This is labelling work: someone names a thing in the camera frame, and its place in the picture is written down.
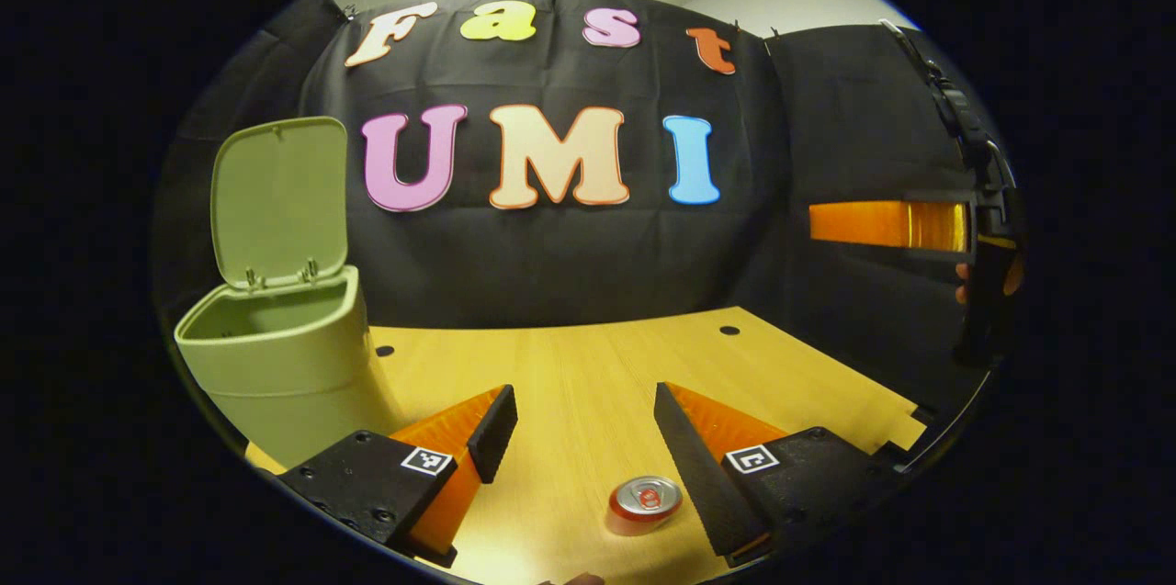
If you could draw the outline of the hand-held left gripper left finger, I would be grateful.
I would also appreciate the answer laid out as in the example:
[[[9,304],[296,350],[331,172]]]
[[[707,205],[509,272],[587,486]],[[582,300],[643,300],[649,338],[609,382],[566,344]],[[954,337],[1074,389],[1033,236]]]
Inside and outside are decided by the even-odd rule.
[[[278,480],[358,534],[449,569],[459,527],[495,480],[516,423],[505,384],[390,436],[353,432]]]

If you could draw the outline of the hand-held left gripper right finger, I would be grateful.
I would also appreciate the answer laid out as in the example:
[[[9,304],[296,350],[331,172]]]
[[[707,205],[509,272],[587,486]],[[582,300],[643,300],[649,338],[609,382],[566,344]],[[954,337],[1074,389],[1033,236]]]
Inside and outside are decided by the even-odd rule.
[[[890,456],[867,454],[829,428],[781,432],[669,381],[659,383],[652,414],[731,569],[809,550],[906,484]]]

